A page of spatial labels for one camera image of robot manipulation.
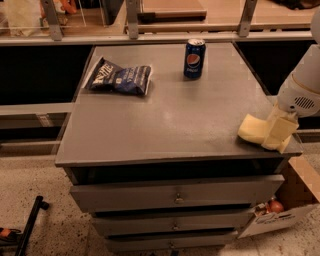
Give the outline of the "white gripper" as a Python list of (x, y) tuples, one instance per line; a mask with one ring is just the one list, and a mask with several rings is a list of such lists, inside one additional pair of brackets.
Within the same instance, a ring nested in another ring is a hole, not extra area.
[(320, 77), (292, 72), (281, 85), (277, 103), (272, 107), (266, 122), (267, 128), (261, 146), (268, 150), (283, 153), (291, 136), (299, 124), (296, 121), (279, 117), (281, 110), (296, 113), (298, 117), (309, 117), (320, 111)]

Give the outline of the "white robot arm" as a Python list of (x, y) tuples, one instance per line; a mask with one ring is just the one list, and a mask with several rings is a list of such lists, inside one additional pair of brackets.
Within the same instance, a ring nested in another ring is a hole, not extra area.
[(320, 8), (311, 20), (311, 33), (316, 41), (281, 85), (274, 107), (267, 118), (262, 147), (283, 152), (298, 119), (320, 110)]

